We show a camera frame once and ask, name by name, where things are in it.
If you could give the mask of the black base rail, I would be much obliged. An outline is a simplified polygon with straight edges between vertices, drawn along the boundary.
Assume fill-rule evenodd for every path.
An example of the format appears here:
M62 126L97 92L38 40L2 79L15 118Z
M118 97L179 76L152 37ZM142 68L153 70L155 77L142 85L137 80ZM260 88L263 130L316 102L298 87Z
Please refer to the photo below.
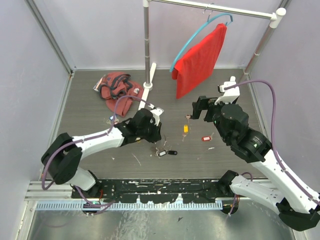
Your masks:
M164 204L181 199L184 204L214 203L225 195L215 179L103 179L102 198L105 202Z

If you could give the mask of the crumpled maroon shirt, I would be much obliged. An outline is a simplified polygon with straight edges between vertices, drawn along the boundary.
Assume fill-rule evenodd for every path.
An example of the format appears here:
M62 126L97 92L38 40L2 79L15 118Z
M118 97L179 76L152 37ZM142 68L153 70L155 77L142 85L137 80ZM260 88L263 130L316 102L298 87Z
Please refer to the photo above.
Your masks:
M106 106L116 115L125 117L133 104L133 98L141 98L144 88L131 80L131 75L121 71L105 74L95 84L93 90L105 100Z

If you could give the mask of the brown tag key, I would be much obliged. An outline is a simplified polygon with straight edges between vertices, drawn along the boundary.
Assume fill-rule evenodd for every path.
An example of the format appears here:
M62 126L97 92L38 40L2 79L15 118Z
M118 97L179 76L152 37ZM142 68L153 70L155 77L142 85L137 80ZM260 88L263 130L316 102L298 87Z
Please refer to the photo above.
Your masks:
M186 117L188 120L189 120L189 119L192 119L192 115L190 115L190 114L187 114L185 117Z

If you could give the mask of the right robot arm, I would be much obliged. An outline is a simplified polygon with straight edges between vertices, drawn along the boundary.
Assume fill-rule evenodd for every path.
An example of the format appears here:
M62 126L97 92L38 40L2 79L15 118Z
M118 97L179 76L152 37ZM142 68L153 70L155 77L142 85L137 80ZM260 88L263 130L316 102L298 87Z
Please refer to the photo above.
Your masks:
M250 198L274 211L288 227L302 232L320 221L320 194L306 184L274 154L272 143L261 132L249 127L249 116L235 102L216 103L217 98L200 96L192 103L191 118L207 111L204 121L213 123L222 141L231 151L263 173L275 189L251 182L228 170L219 180L220 193Z

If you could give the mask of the black tag key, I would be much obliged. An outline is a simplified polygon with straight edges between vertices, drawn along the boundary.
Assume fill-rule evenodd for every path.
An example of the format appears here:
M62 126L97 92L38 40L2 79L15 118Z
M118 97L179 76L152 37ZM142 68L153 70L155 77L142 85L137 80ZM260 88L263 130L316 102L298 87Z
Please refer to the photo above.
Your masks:
M168 150L168 151L167 151L167 154L168 154L168 155L176 156L176 155L178 154L178 152L175 151L175 150Z
M158 156L158 157L163 157L163 156L165 156L166 154L167 154L167 151L166 151L166 150L162 150L162 151L159 151L159 152L158 152L157 156Z

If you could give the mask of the red tag key right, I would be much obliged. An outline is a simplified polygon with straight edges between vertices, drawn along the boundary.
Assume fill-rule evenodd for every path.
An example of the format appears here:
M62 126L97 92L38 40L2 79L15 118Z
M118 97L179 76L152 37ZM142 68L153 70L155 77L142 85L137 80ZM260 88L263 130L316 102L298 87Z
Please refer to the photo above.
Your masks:
M201 140L202 140L203 142L212 141L212 140L213 140L213 135L214 135L214 133L212 133L211 135L203 136L203 137L201 138Z

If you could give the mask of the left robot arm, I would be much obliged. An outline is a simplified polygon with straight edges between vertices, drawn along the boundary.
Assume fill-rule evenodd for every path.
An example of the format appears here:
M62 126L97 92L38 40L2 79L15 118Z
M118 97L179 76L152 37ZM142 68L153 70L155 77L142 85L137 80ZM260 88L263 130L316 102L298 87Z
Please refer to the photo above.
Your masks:
M69 183L88 198L98 197L102 184L91 171L79 166L80 161L95 153L140 140L153 144L160 141L163 112L159 107L152 110L142 108L132 118L100 132L83 136L61 133L41 157L42 177L50 175L56 185Z

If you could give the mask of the teal clothes hanger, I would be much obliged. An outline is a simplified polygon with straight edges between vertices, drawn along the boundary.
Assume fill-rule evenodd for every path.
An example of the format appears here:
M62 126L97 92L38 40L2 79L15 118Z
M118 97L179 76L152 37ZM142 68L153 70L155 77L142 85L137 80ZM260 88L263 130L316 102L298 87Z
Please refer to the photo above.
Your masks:
M176 63L178 62L178 60L182 57L183 53L185 52L185 50L187 49L187 47L190 45L190 43L193 41L193 39L206 27L208 26L211 22L215 21L216 19L222 17L222 16L229 16L229 21L227 21L224 25L228 26L229 24L231 24L234 20L233 20L233 15L231 13L220 13L218 15L215 15L213 17L211 17L213 10L211 11L211 13L208 15L206 22L199 27L194 33L193 35L187 40L187 42L183 45L183 47L181 48L181 50L178 52L178 54L176 55L176 57L174 58L169 72L171 73L174 70L174 67L176 65Z

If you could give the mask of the red cloth on hanger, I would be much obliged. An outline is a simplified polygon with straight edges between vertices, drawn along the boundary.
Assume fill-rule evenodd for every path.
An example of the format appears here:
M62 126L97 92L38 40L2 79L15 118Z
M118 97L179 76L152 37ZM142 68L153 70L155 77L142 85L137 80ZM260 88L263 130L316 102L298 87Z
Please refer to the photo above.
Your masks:
M198 44L191 47L174 65L171 78L176 81L180 99L210 77L222 50L227 26L220 23Z

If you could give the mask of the metal keyring with keys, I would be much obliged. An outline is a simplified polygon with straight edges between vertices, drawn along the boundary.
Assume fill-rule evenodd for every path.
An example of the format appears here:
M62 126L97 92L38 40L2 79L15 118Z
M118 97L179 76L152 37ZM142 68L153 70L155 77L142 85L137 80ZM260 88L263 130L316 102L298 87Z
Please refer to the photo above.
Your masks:
M168 143L166 135L161 136L161 140L153 143L150 147L152 156L158 157L158 152L172 150L172 145Z

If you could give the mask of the yellow tag key right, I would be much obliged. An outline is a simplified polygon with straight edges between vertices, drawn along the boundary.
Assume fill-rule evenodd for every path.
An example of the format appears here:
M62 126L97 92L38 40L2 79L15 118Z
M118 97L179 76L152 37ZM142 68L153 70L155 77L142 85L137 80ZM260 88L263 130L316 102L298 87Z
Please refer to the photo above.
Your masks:
M189 126L187 124L185 124L183 126L183 134L182 134L182 136L186 137L188 133L189 133Z

